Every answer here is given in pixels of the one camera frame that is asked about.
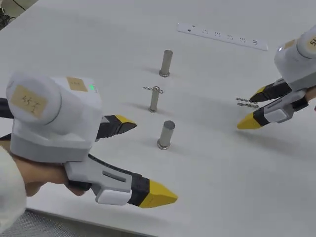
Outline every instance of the metal cylinder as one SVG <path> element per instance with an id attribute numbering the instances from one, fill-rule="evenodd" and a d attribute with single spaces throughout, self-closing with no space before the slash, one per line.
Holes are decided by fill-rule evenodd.
<path id="1" fill-rule="evenodd" d="M 161 70 L 159 71 L 159 75 L 166 78 L 170 75 L 169 69 L 171 64 L 173 52 L 171 50 L 165 50 L 162 60 Z"/>
<path id="2" fill-rule="evenodd" d="M 157 146 L 161 150 L 167 150 L 170 147 L 170 140 L 176 124 L 173 121 L 165 121 L 163 123 L 160 138 L 157 141 Z"/>
<path id="3" fill-rule="evenodd" d="M 152 100 L 150 102 L 150 107 L 149 107 L 149 111 L 151 113 L 154 113 L 157 111 L 159 92 L 160 92 L 160 88 L 158 86 L 154 86 L 153 93 L 152 93 Z"/>

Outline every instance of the power outlet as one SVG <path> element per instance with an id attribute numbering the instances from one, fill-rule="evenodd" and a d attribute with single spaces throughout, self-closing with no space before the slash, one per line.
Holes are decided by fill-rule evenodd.
<path id="1" fill-rule="evenodd" d="M 227 43 L 233 43 L 245 47 L 268 51 L 267 44 L 262 40 L 250 38 L 247 39 L 245 37 L 240 37 L 232 34 L 225 34 L 220 31 L 213 31 L 205 27 L 199 27 L 192 24 L 178 23 L 177 31 L 190 35 L 201 36 L 213 40 L 219 40 Z"/>

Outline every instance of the white tabletop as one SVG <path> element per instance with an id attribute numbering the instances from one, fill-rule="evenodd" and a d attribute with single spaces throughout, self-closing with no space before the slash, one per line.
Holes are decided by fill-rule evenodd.
<path id="1" fill-rule="evenodd" d="M 276 48 L 315 22 L 316 1 L 40 0 L 0 32 L 2 96 L 16 69 L 94 78 L 104 113 L 138 127 L 91 153 L 165 184 L 179 196 L 153 209 L 106 206 L 46 185 L 28 208 L 154 236 L 311 237 L 316 233 L 313 103 L 283 124 L 237 131 L 249 97 L 279 78 Z M 176 31 L 178 22 L 266 40 L 259 51 Z M 158 75 L 165 49 L 171 76 Z M 147 107 L 160 86 L 158 112 Z M 165 120 L 172 145 L 156 146 Z M 1 126 L 3 133 L 8 132 Z"/>

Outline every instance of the small metal rod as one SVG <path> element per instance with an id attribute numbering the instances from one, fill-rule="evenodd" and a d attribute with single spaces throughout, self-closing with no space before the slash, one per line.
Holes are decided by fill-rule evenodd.
<path id="1" fill-rule="evenodd" d="M 158 86 L 153 87 L 152 100 L 150 102 L 150 107 L 148 108 L 151 113 L 157 111 L 157 104 L 159 98 L 160 88 Z"/>
<path id="2" fill-rule="evenodd" d="M 170 76 L 170 65 L 172 59 L 173 52 L 171 50 L 165 50 L 163 54 L 163 60 L 161 65 L 161 70 L 159 71 L 159 75 L 163 78 Z"/>
<path id="3" fill-rule="evenodd" d="M 252 107 L 252 108 L 259 108 L 259 105 L 251 105 L 251 104 L 244 104 L 244 103 L 237 103 L 239 106 L 245 106 L 245 107 Z"/>
<path id="4" fill-rule="evenodd" d="M 248 102 L 248 103 L 252 103 L 252 104 L 258 104 L 258 102 L 255 102 L 255 101 L 249 101 L 249 100 L 246 100 L 246 99 L 242 99 L 242 98 L 236 98 L 236 100 L 239 100 L 239 101 L 243 101 L 243 102 Z"/>
<path id="5" fill-rule="evenodd" d="M 173 121 L 165 121 L 163 123 L 160 138 L 157 141 L 157 146 L 161 150 L 167 150 L 170 147 L 170 141 L 173 134 L 173 130 L 176 124 Z"/>

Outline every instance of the human hand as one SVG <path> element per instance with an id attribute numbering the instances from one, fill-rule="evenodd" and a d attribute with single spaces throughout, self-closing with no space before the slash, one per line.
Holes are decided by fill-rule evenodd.
<path id="1" fill-rule="evenodd" d="M 10 153 L 10 142 L 1 141 L 0 145 Z M 67 186 L 68 178 L 63 166 L 49 163 L 38 163 L 10 153 L 14 159 L 25 184 L 25 190 L 28 197 L 34 196 L 40 188 L 46 183 L 65 184 Z M 68 188 L 77 196 L 84 194 L 84 191 Z"/>

